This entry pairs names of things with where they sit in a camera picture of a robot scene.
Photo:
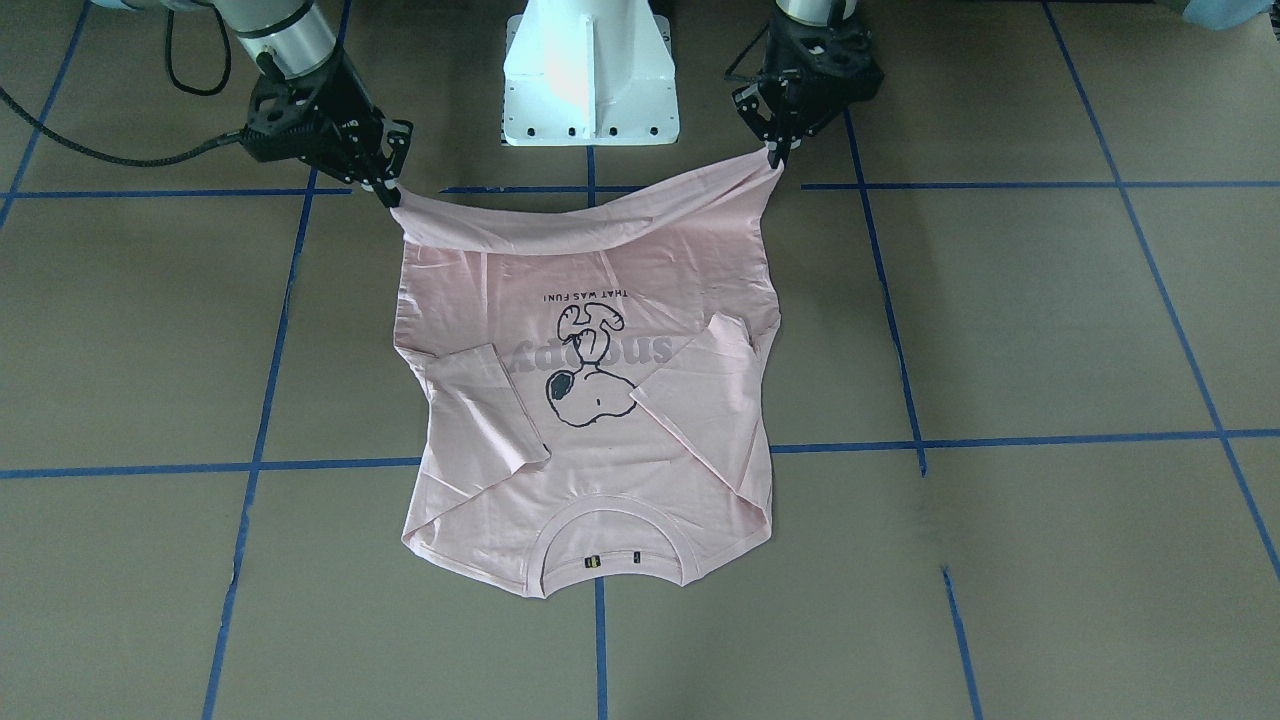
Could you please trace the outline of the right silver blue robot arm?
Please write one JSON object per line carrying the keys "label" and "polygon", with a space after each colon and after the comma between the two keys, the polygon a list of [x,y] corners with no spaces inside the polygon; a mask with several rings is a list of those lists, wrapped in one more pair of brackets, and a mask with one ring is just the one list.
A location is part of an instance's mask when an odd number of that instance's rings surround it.
{"label": "right silver blue robot arm", "polygon": [[238,142],[257,161],[300,160],[346,184],[401,204],[397,181],[412,126],[371,100],[342,41],[315,1],[110,1],[110,8],[215,10],[253,64]]}

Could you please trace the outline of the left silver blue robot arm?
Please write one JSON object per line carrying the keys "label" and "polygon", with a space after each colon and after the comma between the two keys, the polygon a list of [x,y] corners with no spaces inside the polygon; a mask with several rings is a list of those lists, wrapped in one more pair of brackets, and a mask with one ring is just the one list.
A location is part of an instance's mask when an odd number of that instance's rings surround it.
{"label": "left silver blue robot arm", "polygon": [[855,1],[777,1],[724,78],[739,115],[776,169],[850,104],[872,100],[884,73]]}

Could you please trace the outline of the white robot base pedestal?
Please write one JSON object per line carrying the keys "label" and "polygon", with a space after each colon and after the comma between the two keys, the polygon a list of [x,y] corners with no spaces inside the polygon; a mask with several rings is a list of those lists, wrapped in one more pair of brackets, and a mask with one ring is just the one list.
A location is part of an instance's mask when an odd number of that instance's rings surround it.
{"label": "white robot base pedestal", "polygon": [[648,1],[530,1],[506,23],[503,72],[509,146],[678,140],[669,22]]}

